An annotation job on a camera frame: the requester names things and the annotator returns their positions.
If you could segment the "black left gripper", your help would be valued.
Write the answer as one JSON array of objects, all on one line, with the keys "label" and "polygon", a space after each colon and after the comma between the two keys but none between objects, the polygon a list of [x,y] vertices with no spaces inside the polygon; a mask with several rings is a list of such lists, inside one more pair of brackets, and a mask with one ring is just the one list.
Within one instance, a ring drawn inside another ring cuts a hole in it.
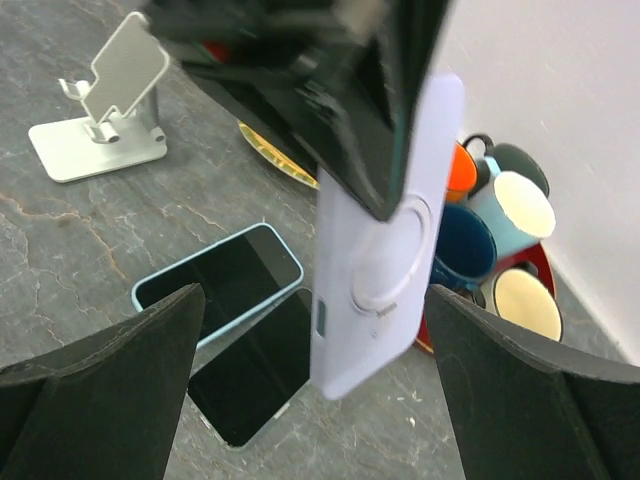
[{"label": "black left gripper", "polygon": [[[448,1],[144,3],[151,34],[200,90],[305,171],[327,171],[380,220],[400,201],[421,84],[449,10]],[[212,76],[350,70],[367,45],[357,86],[369,105],[359,112],[357,137],[331,97]]]}]

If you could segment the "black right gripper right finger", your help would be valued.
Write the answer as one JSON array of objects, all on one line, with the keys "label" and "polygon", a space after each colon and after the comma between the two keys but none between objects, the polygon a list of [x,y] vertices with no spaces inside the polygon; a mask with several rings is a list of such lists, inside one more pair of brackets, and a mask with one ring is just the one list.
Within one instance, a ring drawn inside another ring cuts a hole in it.
[{"label": "black right gripper right finger", "polygon": [[639,369],[503,320],[449,289],[426,293],[468,479],[636,479]]}]

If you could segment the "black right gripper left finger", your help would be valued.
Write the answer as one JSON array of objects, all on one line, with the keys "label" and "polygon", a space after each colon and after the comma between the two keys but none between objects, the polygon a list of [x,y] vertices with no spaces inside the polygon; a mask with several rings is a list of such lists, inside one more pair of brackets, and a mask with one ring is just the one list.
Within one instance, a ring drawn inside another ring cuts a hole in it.
[{"label": "black right gripper left finger", "polygon": [[187,285],[133,317],[1,370],[4,479],[161,479],[204,317]]}]

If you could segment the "clear cased black phone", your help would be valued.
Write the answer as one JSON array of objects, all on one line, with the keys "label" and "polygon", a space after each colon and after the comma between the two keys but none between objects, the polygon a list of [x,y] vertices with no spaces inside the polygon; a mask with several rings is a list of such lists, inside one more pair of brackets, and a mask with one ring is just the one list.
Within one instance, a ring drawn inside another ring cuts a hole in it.
[{"label": "clear cased black phone", "polygon": [[189,397],[228,447],[245,447],[309,381],[311,306],[312,292],[295,290],[189,380]]}]

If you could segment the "light blue cased phone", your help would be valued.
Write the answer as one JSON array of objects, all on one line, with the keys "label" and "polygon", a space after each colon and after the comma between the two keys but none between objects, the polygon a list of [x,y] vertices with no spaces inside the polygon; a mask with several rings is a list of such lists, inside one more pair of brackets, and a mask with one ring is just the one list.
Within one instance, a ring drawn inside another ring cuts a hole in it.
[{"label": "light blue cased phone", "polygon": [[251,225],[136,282],[131,300],[142,311],[185,285],[205,293],[198,349],[301,284],[304,269],[279,233]]}]

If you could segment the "lavender cased phone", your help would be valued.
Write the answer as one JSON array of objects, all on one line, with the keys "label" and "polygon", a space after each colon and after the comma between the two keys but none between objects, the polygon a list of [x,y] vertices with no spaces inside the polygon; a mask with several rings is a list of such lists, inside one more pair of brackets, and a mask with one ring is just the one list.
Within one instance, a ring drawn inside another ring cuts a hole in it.
[{"label": "lavender cased phone", "polygon": [[405,352],[420,328],[465,91],[423,83],[404,191],[387,222],[319,171],[310,381],[338,400]]}]

